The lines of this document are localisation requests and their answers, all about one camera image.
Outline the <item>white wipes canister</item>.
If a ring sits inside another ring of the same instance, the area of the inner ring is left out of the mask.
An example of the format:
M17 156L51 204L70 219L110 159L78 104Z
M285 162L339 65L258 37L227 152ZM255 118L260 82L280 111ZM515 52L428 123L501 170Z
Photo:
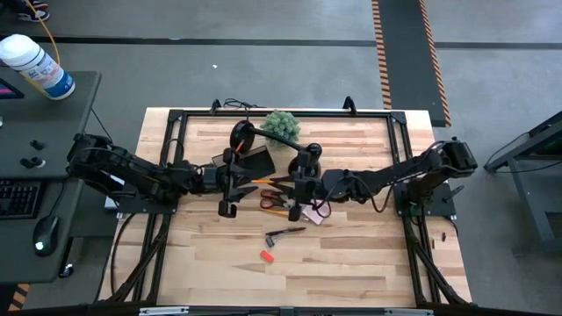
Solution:
M25 35L12 34L0 40L0 60L49 99L62 100L76 88L74 78Z

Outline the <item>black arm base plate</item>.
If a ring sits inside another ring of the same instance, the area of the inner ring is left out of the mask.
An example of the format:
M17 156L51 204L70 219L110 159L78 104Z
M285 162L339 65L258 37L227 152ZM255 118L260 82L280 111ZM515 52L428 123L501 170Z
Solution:
M403 217L418 216L455 216L456 209L453 202L455 195L450 185L445 182L420 198L413 199L405 183L398 183L393 187L396 212Z
M119 183L123 187L123 191L127 192L125 196L107 197L105 199L104 208L114 213L141 213L141 214L175 214L177 212L178 198L170 201L158 203L142 196L138 190L125 181L111 176L111 179Z

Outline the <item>person's foot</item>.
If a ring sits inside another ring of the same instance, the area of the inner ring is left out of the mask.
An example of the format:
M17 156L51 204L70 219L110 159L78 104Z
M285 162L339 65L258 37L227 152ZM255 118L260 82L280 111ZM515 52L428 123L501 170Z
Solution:
M39 23L50 18L49 4L41 0L16 0L16 5L19 20Z

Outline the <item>pink sticky note pad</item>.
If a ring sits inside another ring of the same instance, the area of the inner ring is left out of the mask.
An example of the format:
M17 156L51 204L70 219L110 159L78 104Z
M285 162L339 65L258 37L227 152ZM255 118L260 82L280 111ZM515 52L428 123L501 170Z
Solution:
M311 205L306 205L302 209L302 214L305 218L314 223L315 225L320 225L322 221L329 216L329 208L326 205L323 205L320 209L314 210Z

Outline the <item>black monitor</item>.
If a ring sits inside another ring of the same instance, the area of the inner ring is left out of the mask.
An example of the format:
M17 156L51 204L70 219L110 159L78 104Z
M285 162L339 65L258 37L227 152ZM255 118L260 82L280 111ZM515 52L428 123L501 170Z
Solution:
M0 99L21 99L25 94L0 78Z

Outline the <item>black mesh desk organizer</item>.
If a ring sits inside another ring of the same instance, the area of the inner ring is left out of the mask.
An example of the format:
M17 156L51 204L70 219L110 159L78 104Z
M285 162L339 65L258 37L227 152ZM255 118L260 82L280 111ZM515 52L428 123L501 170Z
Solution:
M212 158L212 165L221 167L224 165L222 154ZM259 170L263 172L263 178L271 176L276 173L275 164L270 156L270 152L266 146L261 146L249 150L246 154L234 152L234 162L231 167L233 182L236 185L243 185L245 183L236 182L236 173L244 169Z

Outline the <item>black pen white print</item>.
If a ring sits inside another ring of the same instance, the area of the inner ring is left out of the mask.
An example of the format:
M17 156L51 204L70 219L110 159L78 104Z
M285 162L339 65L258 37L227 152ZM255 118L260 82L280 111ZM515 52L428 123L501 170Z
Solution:
M265 235L266 236L275 236L275 235L280 235L280 234L284 234L284 233L296 233L296 232L300 232L300 231L304 231L304 230L306 230L306 227L293 227L293 228L286 228L286 229L283 229L283 230L268 232Z

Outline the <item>red black scissors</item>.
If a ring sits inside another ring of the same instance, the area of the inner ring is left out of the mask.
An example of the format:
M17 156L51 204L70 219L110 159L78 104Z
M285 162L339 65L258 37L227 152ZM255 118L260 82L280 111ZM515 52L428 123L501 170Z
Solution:
M284 199L284 193L276 190L262 190L260 192L260 207L263 209L290 209L291 203Z

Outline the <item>black gooseneck desk lamp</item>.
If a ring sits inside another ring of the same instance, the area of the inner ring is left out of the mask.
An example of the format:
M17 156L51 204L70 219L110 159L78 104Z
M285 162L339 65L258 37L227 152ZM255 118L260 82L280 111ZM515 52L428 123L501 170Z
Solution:
M235 150L241 140L244 140L244 144L239 153L246 154L251 149L256 135L263 136L269 140L277 141L283 145L286 145L287 147L295 149L297 152L321 151L322 153L322 147L319 143L313 142L304 147L296 143L295 141L291 141L284 137L277 136L276 134L266 132L259 128L255 128L249 120L241 120L234 126L230 134L230 147Z

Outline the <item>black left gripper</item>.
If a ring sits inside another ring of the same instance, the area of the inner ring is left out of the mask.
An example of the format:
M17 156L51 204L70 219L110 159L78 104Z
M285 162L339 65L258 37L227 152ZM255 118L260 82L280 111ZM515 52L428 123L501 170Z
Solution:
M233 219L237 215L237 206L234 204L233 174L231 171L234 162L234 151L230 147L223 151L222 160L224 165L221 167L204 167L203 185L205 193L222 193L218 214L221 217ZM250 183L261 178L263 178L263 172L259 170L244 169L236 173L237 183ZM240 202L257 189L258 186L236 188L235 202Z

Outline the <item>black side desk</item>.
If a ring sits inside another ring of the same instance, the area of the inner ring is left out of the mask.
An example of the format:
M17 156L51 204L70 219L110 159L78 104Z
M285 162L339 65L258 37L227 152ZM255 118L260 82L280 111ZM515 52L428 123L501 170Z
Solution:
M82 200L85 184L66 171L74 137L87 125L101 75L79 71L72 75L74 92L62 100L45 97L21 75L0 69L0 78L25 94L21 99L0 99L0 179L25 179L44 183L40 208L34 219L0 220L0 284L53 282L65 259L72 219ZM45 144L38 151L31 140ZM39 157L43 168L26 169L19 161ZM32 244L37 222L46 216L59 218L58 245L39 257Z

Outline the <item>black keyboard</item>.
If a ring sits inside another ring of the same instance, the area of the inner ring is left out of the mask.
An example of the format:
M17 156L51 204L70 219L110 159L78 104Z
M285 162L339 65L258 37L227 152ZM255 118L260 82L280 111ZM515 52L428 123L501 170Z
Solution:
M41 181L0 179L0 220L34 219L44 187Z

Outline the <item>black striped floor mat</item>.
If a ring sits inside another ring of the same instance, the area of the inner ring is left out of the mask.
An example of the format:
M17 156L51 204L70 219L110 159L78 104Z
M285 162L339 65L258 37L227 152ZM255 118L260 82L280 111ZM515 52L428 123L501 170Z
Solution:
M427 111L451 126L425 0L371 0L378 72L386 110Z

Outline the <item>silver frame bracket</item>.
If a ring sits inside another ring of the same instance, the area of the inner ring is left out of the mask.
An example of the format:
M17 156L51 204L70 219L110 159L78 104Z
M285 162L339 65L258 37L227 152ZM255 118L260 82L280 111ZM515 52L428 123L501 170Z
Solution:
M154 306L139 310L139 316L185 316L188 315L188 306Z
M385 316L435 316L432 310L414 308L386 308Z

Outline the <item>green potted plant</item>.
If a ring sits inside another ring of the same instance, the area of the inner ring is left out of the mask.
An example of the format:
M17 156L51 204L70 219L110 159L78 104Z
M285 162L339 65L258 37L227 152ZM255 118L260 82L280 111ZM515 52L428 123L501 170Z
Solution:
M260 127L269 133L297 141L300 134L299 120L288 111L273 111L268 114Z

